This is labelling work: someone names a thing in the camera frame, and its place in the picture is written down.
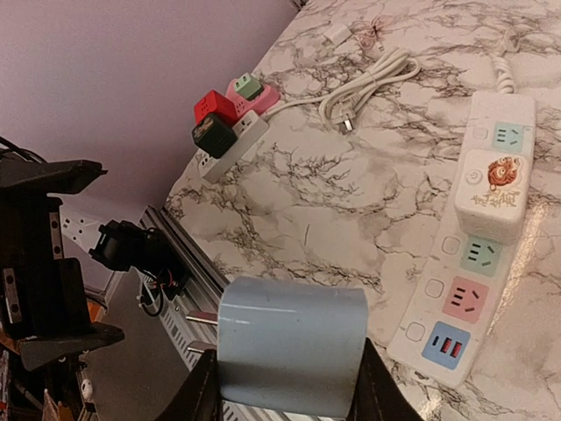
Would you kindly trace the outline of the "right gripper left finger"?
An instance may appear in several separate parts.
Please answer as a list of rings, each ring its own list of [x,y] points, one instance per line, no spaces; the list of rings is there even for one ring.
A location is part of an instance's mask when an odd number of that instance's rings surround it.
[[[221,420],[222,398],[217,369],[217,351],[204,351],[170,404],[155,421]]]

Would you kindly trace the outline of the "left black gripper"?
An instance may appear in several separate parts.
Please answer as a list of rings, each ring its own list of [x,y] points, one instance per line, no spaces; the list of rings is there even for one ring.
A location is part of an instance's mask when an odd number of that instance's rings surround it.
[[[1,161],[1,190],[76,195],[107,170],[96,161]],[[28,371],[124,340],[90,321],[80,262],[63,255],[58,197],[1,195],[1,321]]]

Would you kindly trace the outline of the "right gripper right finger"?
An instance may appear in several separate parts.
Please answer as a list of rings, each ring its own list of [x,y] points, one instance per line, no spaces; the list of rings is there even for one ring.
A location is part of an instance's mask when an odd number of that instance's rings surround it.
[[[386,365],[366,338],[350,409],[350,421],[422,421],[400,392]]]

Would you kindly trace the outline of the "light blue cube charger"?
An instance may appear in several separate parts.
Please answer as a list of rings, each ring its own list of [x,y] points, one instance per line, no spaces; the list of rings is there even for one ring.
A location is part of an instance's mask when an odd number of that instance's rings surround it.
[[[217,327],[225,400],[319,417],[350,411],[368,326],[362,289],[239,277],[217,313],[187,319]]]

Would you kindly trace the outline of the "white multicolour power strip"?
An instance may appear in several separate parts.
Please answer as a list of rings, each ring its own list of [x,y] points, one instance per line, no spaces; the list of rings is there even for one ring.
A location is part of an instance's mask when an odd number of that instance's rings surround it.
[[[465,154],[473,149],[534,158],[536,102],[529,96],[478,91],[456,174],[429,258],[389,346],[388,356],[456,388],[466,378],[497,310],[517,241],[472,236],[454,207]]]

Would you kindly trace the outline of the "dark green cube adapter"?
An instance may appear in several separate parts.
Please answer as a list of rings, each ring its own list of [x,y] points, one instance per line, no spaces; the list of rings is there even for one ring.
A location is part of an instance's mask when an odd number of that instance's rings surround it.
[[[191,135],[195,145],[215,159],[223,157],[238,141],[233,129],[215,113],[204,117]]]

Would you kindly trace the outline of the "red cube socket adapter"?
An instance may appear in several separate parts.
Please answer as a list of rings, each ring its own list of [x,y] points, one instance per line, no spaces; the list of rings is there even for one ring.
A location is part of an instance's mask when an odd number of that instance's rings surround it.
[[[195,104],[195,123],[198,125],[210,113],[218,116],[229,126],[234,126],[238,122],[235,104],[215,90],[208,92]]]

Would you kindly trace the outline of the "white charger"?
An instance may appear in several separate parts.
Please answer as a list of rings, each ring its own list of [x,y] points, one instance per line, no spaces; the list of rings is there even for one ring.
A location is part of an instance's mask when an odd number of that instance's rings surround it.
[[[461,230],[504,245],[515,243],[527,209],[532,162],[515,153],[465,154],[454,197]]]
[[[333,45],[339,46],[352,36],[352,31],[347,25],[336,23],[330,26],[323,36]]]

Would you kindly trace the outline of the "white short power strip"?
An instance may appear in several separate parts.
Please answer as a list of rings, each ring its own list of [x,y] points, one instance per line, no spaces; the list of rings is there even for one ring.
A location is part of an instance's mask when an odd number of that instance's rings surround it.
[[[255,111],[248,111],[234,126],[238,140],[219,159],[206,152],[200,153],[199,175],[207,182],[216,183],[233,167],[268,130],[268,123]]]

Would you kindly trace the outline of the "light green cube charger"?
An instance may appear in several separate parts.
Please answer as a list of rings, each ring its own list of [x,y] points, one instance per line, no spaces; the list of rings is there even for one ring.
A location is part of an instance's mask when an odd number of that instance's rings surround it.
[[[250,73],[244,73],[234,82],[234,91],[246,101],[257,98],[264,90],[261,81]]]

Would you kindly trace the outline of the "pink triangular power strip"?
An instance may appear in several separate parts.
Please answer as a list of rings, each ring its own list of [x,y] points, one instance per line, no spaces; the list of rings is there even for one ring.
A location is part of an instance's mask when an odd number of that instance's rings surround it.
[[[272,109],[280,100],[281,95],[278,90],[268,84],[264,84],[264,88],[258,96],[252,100],[246,100],[235,91],[235,82],[235,80],[232,80],[229,83],[225,97],[234,104],[238,119],[241,119],[249,111],[255,111],[261,116]]]

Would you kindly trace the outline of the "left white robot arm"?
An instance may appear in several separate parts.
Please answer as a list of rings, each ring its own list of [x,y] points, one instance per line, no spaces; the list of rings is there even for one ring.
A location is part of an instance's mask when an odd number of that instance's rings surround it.
[[[80,262],[64,253],[64,239],[89,250],[100,223],[60,198],[104,173],[93,161],[1,160],[1,332],[28,371],[124,339],[91,321]]]

